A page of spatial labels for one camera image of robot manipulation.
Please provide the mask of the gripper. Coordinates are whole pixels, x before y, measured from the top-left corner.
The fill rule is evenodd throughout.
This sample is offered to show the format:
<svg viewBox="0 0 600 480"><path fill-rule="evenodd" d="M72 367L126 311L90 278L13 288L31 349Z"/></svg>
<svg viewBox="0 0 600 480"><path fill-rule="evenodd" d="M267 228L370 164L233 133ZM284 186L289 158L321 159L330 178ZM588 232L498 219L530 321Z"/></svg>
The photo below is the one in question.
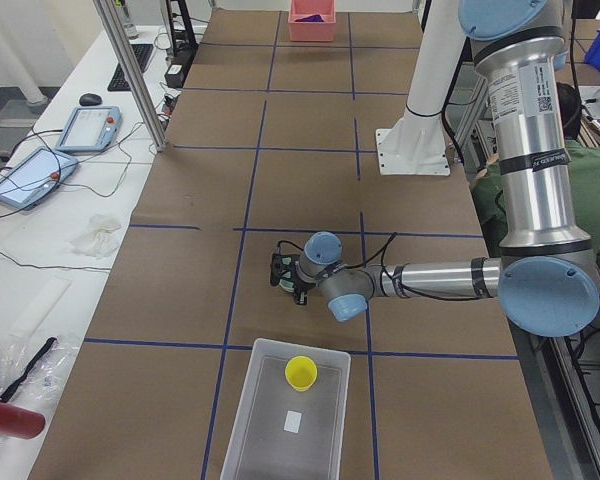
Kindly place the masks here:
<svg viewBox="0 0 600 480"><path fill-rule="evenodd" d="M310 290L312 290L316 286L316 282L314 278L309 278L309 280L304 279L303 277L295 274L293 276L293 298L294 302L297 305L304 306L307 304L306 295Z"/></svg>

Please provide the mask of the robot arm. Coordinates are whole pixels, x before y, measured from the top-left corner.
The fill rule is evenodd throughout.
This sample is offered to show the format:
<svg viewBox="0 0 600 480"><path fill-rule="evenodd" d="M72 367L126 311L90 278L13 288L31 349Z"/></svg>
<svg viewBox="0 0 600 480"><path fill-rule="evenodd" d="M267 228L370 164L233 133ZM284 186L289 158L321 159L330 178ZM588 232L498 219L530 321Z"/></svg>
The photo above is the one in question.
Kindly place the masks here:
<svg viewBox="0 0 600 480"><path fill-rule="evenodd" d="M561 1L435 1L402 118L376 133L384 175L444 175L441 122L464 48L486 81L508 232L497 258L350 266L340 240L314 234L270 281L296 303L318 289L339 321L375 297L497 298L507 318L544 337L573 335L595 318L600 275L591 237L575 220L554 63L565 49Z"/></svg>

